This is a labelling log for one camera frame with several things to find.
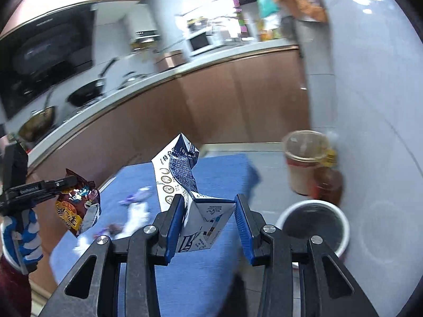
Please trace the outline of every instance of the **red cloth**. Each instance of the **red cloth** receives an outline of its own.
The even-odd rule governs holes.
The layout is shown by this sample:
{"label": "red cloth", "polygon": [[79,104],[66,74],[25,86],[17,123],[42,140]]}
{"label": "red cloth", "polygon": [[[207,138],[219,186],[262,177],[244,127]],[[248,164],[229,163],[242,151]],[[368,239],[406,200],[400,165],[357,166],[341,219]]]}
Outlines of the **red cloth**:
{"label": "red cloth", "polygon": [[3,256],[0,259],[0,294],[11,303],[20,316],[31,316],[31,286],[28,275],[23,275],[10,266]]}

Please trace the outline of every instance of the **blue and white glove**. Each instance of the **blue and white glove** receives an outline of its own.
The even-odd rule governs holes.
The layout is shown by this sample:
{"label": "blue and white glove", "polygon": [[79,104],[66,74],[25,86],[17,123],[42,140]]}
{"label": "blue and white glove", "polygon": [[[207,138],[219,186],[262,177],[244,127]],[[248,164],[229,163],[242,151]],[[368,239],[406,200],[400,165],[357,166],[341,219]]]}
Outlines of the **blue and white glove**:
{"label": "blue and white glove", "polygon": [[20,240],[19,252],[22,256],[23,263],[27,266],[32,263],[37,263],[43,257],[43,250],[41,248],[41,238],[38,235],[40,226],[37,221],[37,215],[30,209],[22,212],[27,214],[27,224],[24,225],[22,234],[16,231],[16,218],[6,216],[0,224],[1,240],[3,243],[3,255],[10,265],[21,273],[26,274],[26,268],[21,268],[20,261],[16,256],[15,246],[13,244],[13,237]]}

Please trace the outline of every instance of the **crumpled carton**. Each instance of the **crumpled carton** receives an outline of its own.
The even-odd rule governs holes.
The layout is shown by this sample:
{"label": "crumpled carton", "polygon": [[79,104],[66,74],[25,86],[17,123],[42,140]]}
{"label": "crumpled carton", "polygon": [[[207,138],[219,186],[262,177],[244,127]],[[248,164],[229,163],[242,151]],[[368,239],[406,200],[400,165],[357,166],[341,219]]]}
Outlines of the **crumpled carton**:
{"label": "crumpled carton", "polygon": [[175,194],[185,199],[177,253],[210,249],[235,209],[233,200],[198,192],[191,172],[198,154],[198,149],[181,133],[152,159],[162,212],[169,209]]}

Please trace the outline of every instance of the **blue gripper pad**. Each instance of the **blue gripper pad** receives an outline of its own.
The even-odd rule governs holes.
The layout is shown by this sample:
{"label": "blue gripper pad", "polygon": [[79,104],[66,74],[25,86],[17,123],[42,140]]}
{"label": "blue gripper pad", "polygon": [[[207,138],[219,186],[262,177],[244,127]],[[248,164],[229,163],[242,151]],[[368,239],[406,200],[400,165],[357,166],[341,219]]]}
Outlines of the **blue gripper pad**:
{"label": "blue gripper pad", "polygon": [[242,208],[241,202],[238,199],[238,197],[236,197],[235,203],[236,203],[235,220],[236,220],[236,225],[238,226],[238,231],[240,232],[242,250],[248,262],[252,264],[254,260],[252,233],[251,233],[250,227],[248,226],[244,209]]}
{"label": "blue gripper pad", "polygon": [[171,262],[172,257],[175,256],[176,246],[178,244],[179,234],[182,228],[182,219],[185,212],[185,201],[179,199],[178,206],[176,207],[171,226],[169,227],[168,237],[166,238],[166,254],[164,259],[167,263]]}

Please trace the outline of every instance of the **cabinet door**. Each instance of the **cabinet door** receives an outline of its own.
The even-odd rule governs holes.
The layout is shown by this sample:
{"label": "cabinet door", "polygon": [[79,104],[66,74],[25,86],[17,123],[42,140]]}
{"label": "cabinet door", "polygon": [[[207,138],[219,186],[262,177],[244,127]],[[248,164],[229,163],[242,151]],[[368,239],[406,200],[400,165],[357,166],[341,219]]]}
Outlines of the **cabinet door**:
{"label": "cabinet door", "polygon": [[230,63],[183,76],[183,93],[204,144],[250,142]]}
{"label": "cabinet door", "polygon": [[178,80],[162,83],[126,103],[131,111],[133,137],[143,162],[150,162],[179,133],[201,147]]}
{"label": "cabinet door", "polygon": [[280,142],[287,133],[310,129],[304,70],[297,51],[231,62],[253,142]]}

